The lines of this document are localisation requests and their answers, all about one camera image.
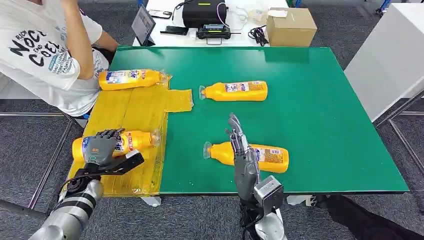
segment metal rod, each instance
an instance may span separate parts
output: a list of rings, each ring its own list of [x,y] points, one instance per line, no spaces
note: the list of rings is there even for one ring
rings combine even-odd
[[[67,118],[69,121],[73,122],[76,126],[78,126],[78,127],[82,128],[82,129],[84,129],[84,127],[82,127],[82,126],[81,126],[81,125],[77,122],[77,120],[76,120],[75,118],[73,118],[73,117],[69,116],[68,114],[64,113],[63,111],[61,111],[61,112],[62,112],[62,114],[65,116],[65,118]]]
[[[0,112],[0,117],[64,117],[60,112]]]
[[[381,124],[383,124],[385,121],[389,119],[393,119],[398,114],[403,112],[405,109],[409,108],[412,104],[414,104],[416,101],[421,99],[424,96],[424,89],[421,90],[419,93],[415,94],[415,96],[408,99],[404,104],[402,104],[400,107],[396,108],[394,111],[392,111],[389,115],[387,115],[381,122],[379,122],[375,127],[378,128]]]
[[[27,208],[24,206],[20,206],[18,204],[1,200],[1,199],[0,199],[0,209],[5,209],[13,213],[17,213],[19,215],[29,216],[29,217],[33,217],[33,218],[41,219],[41,220],[45,220],[47,217],[47,214],[44,212],[37,211],[37,210]]]
[[[396,132],[397,136],[402,141],[402,143],[405,146],[406,150],[408,150],[408,152],[411,155],[411,157],[414,160],[414,162],[418,165],[418,168],[421,171],[421,173],[424,174],[424,165],[420,161],[420,158],[418,158],[418,156],[415,153],[415,151],[412,149],[410,143],[407,141],[407,139],[405,138],[404,134],[401,132],[401,130],[398,128],[398,126],[396,125],[396,123],[393,120],[389,119],[388,122],[393,127],[394,131]]]
[[[73,122],[69,121],[68,124],[66,125],[65,131],[63,132],[62,136],[60,137],[60,140],[59,140],[59,142],[56,146],[56,149],[54,150],[54,153],[51,156],[50,161],[48,162],[47,168],[45,169],[45,172],[44,172],[40,182],[38,183],[37,188],[35,189],[34,195],[32,195],[31,201],[29,201],[28,208],[34,209],[34,206],[36,205],[36,203],[37,203],[37,201],[40,197],[41,191],[43,190],[44,185],[47,182],[47,178],[49,177],[50,172],[52,171],[53,166],[55,165],[55,162],[58,159],[59,152],[61,151],[61,149],[64,145],[65,139],[68,136],[69,131],[71,130],[72,124],[73,124]]]
[[[403,111],[399,113],[399,116],[424,116],[424,111]]]

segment black pants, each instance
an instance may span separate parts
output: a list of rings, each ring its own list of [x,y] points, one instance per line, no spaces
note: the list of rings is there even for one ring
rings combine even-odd
[[[114,59],[115,53],[111,52],[109,50],[103,49],[103,48],[98,48],[98,47],[93,47],[93,49],[99,51],[101,54],[103,54],[103,56],[107,59],[107,61],[109,62],[109,65],[112,64],[112,60]],[[93,109],[90,109],[86,114],[81,115],[81,116],[74,116],[74,119],[89,119],[90,114],[92,113]]]
[[[424,240],[424,236],[367,211],[345,196],[330,196],[324,203],[333,221],[348,227],[357,240]]]

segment person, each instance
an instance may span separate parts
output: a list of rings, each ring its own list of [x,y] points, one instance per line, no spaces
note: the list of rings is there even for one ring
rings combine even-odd
[[[424,236],[367,211],[345,196],[311,198],[311,206],[328,210],[331,219],[346,226],[357,240],[424,240]]]
[[[0,2],[0,72],[72,117],[91,111],[117,47],[78,0]]]

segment white t-shirt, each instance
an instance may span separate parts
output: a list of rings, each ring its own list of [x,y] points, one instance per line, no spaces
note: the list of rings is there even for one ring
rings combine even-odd
[[[0,1],[0,72],[63,112],[77,117],[87,113],[99,94],[98,76],[109,68],[107,59],[93,49],[94,76],[78,79],[80,65],[66,47],[67,29],[60,0]],[[81,11],[91,44],[102,26]]]

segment robotic arm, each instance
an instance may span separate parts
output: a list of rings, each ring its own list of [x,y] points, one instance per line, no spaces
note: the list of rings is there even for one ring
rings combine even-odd
[[[225,129],[234,152],[234,180],[240,197],[242,224],[254,240],[287,240],[279,208],[283,185],[270,175],[261,181],[258,160],[237,117],[231,113]]]
[[[77,240],[103,196],[102,175],[123,175],[144,162],[139,151],[112,157],[120,132],[105,130],[93,137],[83,153],[85,166],[67,183],[66,191],[41,228],[29,240]]]

